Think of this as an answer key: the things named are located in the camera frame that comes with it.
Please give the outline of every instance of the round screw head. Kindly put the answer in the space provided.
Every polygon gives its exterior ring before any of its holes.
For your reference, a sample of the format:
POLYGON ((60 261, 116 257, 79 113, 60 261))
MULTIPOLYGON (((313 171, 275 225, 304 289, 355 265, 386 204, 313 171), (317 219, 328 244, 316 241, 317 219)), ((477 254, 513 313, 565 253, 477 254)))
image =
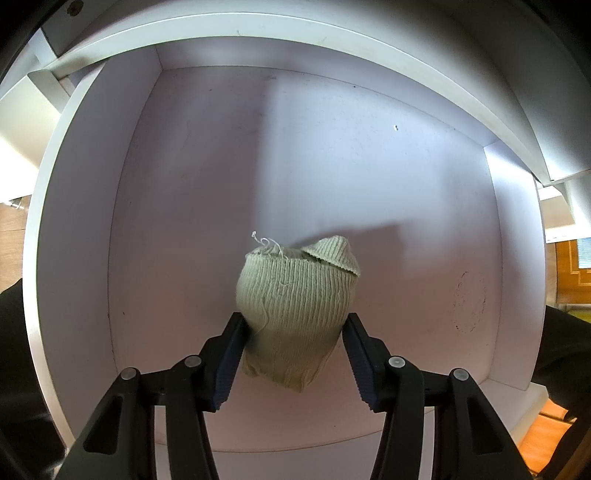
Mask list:
POLYGON ((463 368, 456 368, 453 371, 453 376, 456 377, 458 380, 461 380, 462 382, 470 378, 470 374, 466 372, 463 368))
POLYGON ((128 367, 121 372, 121 378, 123 380, 131 380, 136 374, 137 372, 135 371, 135 368, 128 367))
POLYGON ((406 360, 401 356, 391 356, 388 359, 388 363, 391 367, 402 368, 404 365, 406 365, 406 360))
POLYGON ((198 367, 201 365, 201 357, 198 355, 191 355, 185 359, 185 365, 189 368, 198 367))

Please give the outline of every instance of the beige knitted fabric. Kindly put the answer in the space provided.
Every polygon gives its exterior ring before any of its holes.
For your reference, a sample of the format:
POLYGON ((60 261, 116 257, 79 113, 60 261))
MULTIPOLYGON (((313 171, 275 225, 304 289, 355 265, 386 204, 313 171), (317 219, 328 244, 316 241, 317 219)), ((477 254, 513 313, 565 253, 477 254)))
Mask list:
POLYGON ((301 392, 335 347, 358 277, 342 236, 301 250, 266 245, 249 253, 236 286, 238 308, 252 329, 246 374, 301 392))

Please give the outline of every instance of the wooden floor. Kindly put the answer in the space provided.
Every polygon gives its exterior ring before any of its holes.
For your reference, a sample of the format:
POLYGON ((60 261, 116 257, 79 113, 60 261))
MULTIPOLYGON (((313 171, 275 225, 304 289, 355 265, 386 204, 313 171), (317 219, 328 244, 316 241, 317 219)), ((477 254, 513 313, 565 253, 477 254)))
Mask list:
MULTIPOLYGON (((0 204, 0 291, 22 276, 22 246, 29 201, 30 197, 23 198, 21 209, 0 204)), ((548 246, 547 261, 551 264, 548 269, 549 303, 556 298, 556 268, 552 265, 556 256, 552 250, 552 246, 548 246)), ((519 451, 532 473, 538 473, 548 463, 558 441, 570 427, 570 423, 563 420, 565 413, 563 408, 548 401, 520 442, 519 451)))

